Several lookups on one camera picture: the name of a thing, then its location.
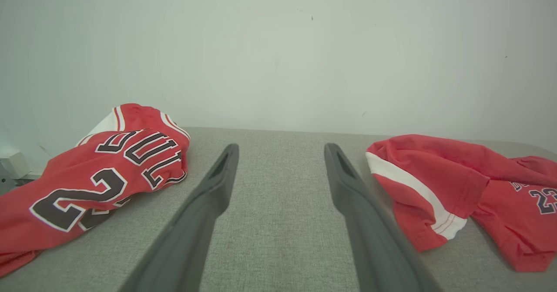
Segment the gray table surface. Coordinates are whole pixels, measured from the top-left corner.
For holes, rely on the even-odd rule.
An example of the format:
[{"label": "gray table surface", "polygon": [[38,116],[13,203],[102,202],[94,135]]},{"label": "gray table surface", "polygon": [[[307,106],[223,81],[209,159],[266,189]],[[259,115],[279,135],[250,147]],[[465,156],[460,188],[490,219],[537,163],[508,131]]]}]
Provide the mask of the gray table surface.
[{"label": "gray table surface", "polygon": [[[185,128],[189,175],[163,191],[140,195],[80,238],[44,251],[0,279],[0,291],[117,291],[157,235],[229,143],[240,161],[227,211],[219,217],[201,290],[357,291],[344,219],[334,209],[323,159],[337,143],[364,181],[364,151],[376,135]],[[507,157],[557,155],[532,145],[473,141]],[[373,191],[390,206],[384,191]],[[555,291],[557,266],[518,273],[471,219],[454,240],[421,254],[444,290]]]}]

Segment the white plastic block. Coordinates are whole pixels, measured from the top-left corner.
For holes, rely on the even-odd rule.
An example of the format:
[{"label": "white plastic block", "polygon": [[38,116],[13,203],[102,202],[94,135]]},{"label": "white plastic block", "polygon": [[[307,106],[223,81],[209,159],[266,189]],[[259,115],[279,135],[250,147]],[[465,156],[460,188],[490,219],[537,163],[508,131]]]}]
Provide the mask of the white plastic block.
[{"label": "white plastic block", "polygon": [[0,163],[10,173],[12,179],[21,179],[29,173],[29,165],[20,151],[10,155],[0,155]]}]

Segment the red garment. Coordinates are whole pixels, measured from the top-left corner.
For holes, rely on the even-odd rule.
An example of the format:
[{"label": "red garment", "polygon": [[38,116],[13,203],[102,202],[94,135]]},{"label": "red garment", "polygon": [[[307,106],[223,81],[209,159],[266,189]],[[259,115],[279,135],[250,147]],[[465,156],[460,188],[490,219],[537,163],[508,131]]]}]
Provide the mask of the red garment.
[{"label": "red garment", "polygon": [[126,204],[187,174],[189,135],[163,112],[137,104],[113,109],[40,179],[0,197],[0,276],[82,235]]},{"label": "red garment", "polygon": [[454,238],[471,215],[517,272],[543,272],[557,251],[557,163],[508,159],[481,145],[403,135],[370,146],[374,175],[418,251]]}]

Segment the red jersey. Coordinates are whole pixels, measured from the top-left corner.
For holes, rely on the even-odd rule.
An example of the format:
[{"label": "red jersey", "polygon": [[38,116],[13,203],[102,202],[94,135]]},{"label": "red jersey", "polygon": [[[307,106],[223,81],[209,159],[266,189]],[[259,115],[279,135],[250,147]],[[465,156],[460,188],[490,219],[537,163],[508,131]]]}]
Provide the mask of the red jersey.
[{"label": "red jersey", "polygon": [[82,235],[131,195],[183,180],[189,141],[155,108],[114,108],[76,147],[50,159],[40,179],[0,197],[0,276]]},{"label": "red jersey", "polygon": [[372,174],[418,251],[443,245],[471,216],[518,272],[543,272],[557,251],[557,163],[508,159],[481,145],[403,135],[370,146]]}]

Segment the wall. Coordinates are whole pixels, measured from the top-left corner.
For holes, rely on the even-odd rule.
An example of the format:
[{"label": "wall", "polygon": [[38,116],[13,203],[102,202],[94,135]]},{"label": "wall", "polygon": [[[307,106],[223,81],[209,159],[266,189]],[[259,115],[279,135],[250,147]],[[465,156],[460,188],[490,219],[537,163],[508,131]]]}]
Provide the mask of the wall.
[{"label": "wall", "polygon": [[0,0],[4,133],[36,171],[125,102],[185,127],[422,133],[557,151],[556,8]]}]

